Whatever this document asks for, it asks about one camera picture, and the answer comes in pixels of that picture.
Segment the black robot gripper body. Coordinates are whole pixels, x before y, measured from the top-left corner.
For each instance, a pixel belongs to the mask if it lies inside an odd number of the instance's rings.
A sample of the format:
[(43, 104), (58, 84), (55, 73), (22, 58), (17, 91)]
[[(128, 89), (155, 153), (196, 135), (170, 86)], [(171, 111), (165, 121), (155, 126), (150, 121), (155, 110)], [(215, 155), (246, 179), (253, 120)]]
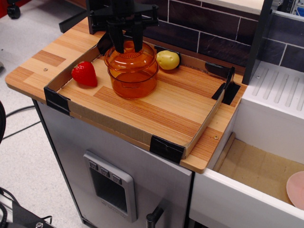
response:
[(147, 27), (159, 25), (159, 6), (155, 4), (135, 0), (87, 0), (86, 9), (90, 34), (114, 26), (139, 35)]

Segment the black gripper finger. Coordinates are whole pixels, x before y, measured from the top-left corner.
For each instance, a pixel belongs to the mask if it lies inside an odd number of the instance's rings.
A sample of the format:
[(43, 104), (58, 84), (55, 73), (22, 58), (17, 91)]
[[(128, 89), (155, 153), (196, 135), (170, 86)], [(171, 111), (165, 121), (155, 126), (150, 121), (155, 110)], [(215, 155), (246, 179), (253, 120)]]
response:
[(132, 28), (133, 44), (136, 52), (143, 48), (143, 21), (135, 21)]
[(107, 26), (115, 50), (119, 53), (124, 53), (124, 22), (108, 21)]

